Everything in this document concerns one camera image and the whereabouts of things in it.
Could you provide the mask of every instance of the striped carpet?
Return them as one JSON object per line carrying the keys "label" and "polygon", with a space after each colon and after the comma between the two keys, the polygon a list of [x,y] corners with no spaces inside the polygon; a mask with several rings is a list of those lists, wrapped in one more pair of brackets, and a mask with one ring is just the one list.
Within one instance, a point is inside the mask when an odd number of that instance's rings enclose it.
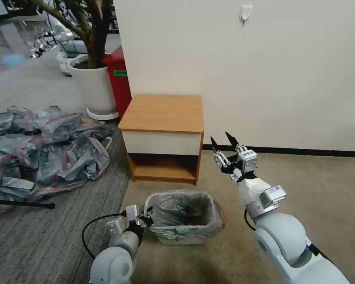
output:
{"label": "striped carpet", "polygon": [[[56,52],[0,75],[0,112],[12,105],[84,111],[72,78],[58,68]],[[88,283],[92,260],[81,243],[82,228],[97,216],[118,212],[130,180],[118,128],[112,137],[111,163],[102,178],[52,197],[52,210],[16,207],[0,215],[0,284]],[[104,224],[100,220],[86,232],[94,254],[108,245]]]}
{"label": "striped carpet", "polygon": [[[91,258],[80,234],[90,220],[119,211],[130,176],[119,130],[113,134],[111,163],[104,176],[61,193],[52,210],[16,207],[0,215],[0,284],[87,283]],[[105,220],[87,229],[96,255],[109,242]]]}

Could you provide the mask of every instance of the wooden nightstand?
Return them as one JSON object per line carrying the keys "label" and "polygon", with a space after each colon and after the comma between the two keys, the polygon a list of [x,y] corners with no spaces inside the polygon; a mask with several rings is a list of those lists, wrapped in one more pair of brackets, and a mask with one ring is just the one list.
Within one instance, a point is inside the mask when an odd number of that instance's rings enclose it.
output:
{"label": "wooden nightstand", "polygon": [[132,180],[197,184],[204,138],[195,95],[135,95],[119,129]]}

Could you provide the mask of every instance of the red bin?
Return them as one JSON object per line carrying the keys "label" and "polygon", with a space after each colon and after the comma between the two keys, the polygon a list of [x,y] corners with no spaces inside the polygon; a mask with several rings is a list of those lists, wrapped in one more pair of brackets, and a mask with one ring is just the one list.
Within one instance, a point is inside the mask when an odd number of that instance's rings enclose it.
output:
{"label": "red bin", "polygon": [[121,119],[131,101],[130,86],[129,80],[127,79],[122,46],[105,57],[103,63],[105,63],[108,68],[117,111]]}

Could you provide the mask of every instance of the white plant pot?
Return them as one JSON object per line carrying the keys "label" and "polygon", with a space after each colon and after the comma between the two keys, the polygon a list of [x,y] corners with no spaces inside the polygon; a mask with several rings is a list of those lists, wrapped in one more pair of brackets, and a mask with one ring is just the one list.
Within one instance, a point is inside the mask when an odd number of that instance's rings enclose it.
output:
{"label": "white plant pot", "polygon": [[118,117],[116,101],[106,67],[97,69],[77,69],[74,65],[88,60],[88,55],[75,58],[68,63],[88,115],[97,120],[110,120]]}

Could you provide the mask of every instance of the wall hook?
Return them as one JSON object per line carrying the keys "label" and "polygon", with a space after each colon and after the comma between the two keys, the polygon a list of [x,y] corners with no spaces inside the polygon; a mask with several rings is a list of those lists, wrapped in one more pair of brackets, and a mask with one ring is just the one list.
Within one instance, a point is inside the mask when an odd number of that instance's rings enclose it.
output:
{"label": "wall hook", "polygon": [[243,25],[245,25],[245,22],[250,18],[252,8],[252,5],[242,5],[241,12],[239,14],[239,19],[241,20]]}

